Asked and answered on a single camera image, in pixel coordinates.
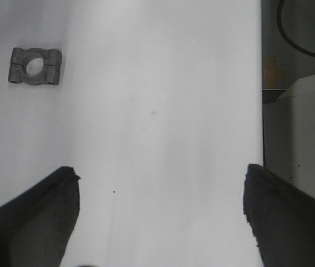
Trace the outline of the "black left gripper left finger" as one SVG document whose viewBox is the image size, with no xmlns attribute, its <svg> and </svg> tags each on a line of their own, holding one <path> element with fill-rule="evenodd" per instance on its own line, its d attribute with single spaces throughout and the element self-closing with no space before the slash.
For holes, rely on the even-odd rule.
<svg viewBox="0 0 315 267">
<path fill-rule="evenodd" d="M 0 266 L 60 266 L 79 215 L 78 181 L 62 166 L 0 207 Z"/>
</svg>

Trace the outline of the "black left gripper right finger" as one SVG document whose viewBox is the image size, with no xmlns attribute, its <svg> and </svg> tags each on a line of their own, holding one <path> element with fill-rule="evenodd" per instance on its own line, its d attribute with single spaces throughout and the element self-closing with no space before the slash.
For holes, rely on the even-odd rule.
<svg viewBox="0 0 315 267">
<path fill-rule="evenodd" d="M 264 266 L 315 266 L 315 199 L 268 171 L 250 164 L 243 212 Z"/>
</svg>

